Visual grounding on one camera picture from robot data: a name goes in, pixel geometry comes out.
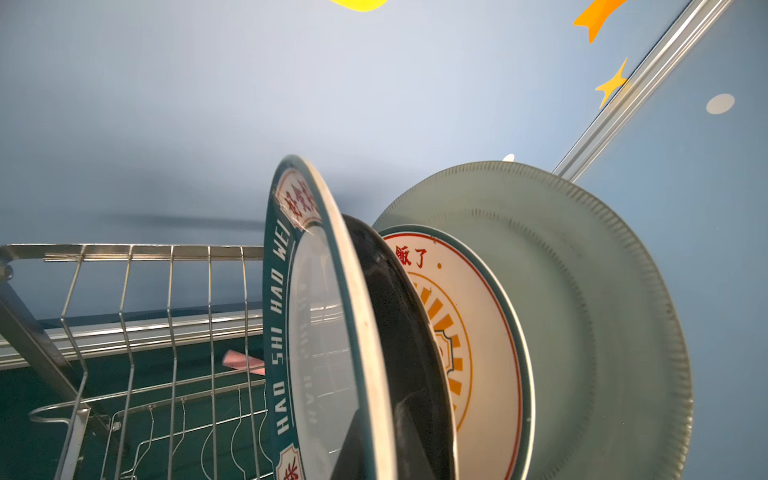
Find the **white dot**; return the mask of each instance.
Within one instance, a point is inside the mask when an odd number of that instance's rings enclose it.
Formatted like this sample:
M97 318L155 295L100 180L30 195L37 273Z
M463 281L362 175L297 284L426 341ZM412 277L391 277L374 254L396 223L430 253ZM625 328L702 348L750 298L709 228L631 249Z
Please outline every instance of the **white dot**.
M707 111L712 115L724 114L733 107L734 103L736 98L733 98L733 95L719 94L707 102Z

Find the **red chinese character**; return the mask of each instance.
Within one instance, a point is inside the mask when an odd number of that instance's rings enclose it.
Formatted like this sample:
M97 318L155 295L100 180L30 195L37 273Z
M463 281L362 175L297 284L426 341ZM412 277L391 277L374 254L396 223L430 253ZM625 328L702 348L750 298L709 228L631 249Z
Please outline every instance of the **red chinese character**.
M293 214L296 215L297 217L301 217L302 216L301 211L296 205L296 201L294 201L293 198L290 196L290 193L286 192L285 200L288 203L288 208L290 208L290 211L292 211Z
M315 205L315 197L312 195L312 192L310 192L310 188L302 180L299 180L299 185L301 186L301 191L304 193L306 201L310 202L310 206L313 210L317 210L317 205Z
M293 463L286 468L286 474L283 476L283 480L299 480L299 473L296 471L299 467L296 466L296 459L293 459Z
M296 188L296 185L291 185L291 187L293 187L293 192L296 195L296 201L301 203L301 206L304 207L304 211L305 212L312 211L312 207L310 205L306 204L304 193L301 190L299 190L298 188Z
M424 254L427 253L426 248L417 248L417 252L419 252L419 262L416 264L419 268L421 268L424 265Z
M408 254L410 253L408 249L408 246L405 245L403 248L400 248L395 245L395 255L397 255L397 258L400 260L400 263L403 265L410 265L411 260L408 260Z

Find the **yellow decal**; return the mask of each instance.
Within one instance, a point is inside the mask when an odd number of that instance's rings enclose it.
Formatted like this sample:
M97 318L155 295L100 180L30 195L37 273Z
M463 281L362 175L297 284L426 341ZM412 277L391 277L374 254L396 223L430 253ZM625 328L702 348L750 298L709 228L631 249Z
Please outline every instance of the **yellow decal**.
M347 7L355 12L370 12L384 5L386 0L331 0L342 7Z
M589 42L592 43L598 36L608 16L621 7L627 0L594 0L592 5L584 10L584 13L576 18L574 25L589 29Z
M621 64L621 68L619 68L619 71L616 72L616 75L614 75L614 77L611 80L595 88L595 90L599 90L605 93L605 96L603 96L603 103L600 104L600 108L603 108L603 105L605 105L605 102L608 101L608 98L611 97L611 94L613 94L617 88L627 83L627 79L621 77L621 72L624 71L624 66L627 64L627 60L629 60L629 58L624 59L624 63Z

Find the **dish rack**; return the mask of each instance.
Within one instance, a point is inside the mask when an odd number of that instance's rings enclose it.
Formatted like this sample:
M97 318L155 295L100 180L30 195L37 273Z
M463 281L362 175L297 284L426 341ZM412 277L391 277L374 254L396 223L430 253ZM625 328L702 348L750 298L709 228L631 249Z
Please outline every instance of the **dish rack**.
M261 310L249 304L247 278L249 265L262 258L262 247L245 246L0 247L0 373L28 365L64 400L29 413L33 422L67 426L54 478L273 476L261 428L263 376L244 363L239 369L222 365L229 350L249 358L262 348ZM12 288L12 263L35 259L74 264L59 329L44 328ZM123 274L114 279L122 294L113 321L77 325L68 311L90 262L122 263ZM131 267L138 262L166 264L164 315L135 319L125 310ZM182 306L174 305L174 267L187 262L206 267L206 312L180 313ZM241 267L242 310L220 311L212 303L212 265L219 262Z

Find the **sage green ribbed plate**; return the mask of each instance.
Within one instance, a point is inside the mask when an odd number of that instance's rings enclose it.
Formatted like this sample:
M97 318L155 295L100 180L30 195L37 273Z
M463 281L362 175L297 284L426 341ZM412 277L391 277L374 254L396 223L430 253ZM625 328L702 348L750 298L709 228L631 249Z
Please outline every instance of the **sage green ribbed plate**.
M614 211L537 168L478 162L417 184L373 226L403 224L465 243L518 313L536 388L529 479L680 477L687 348L656 265Z

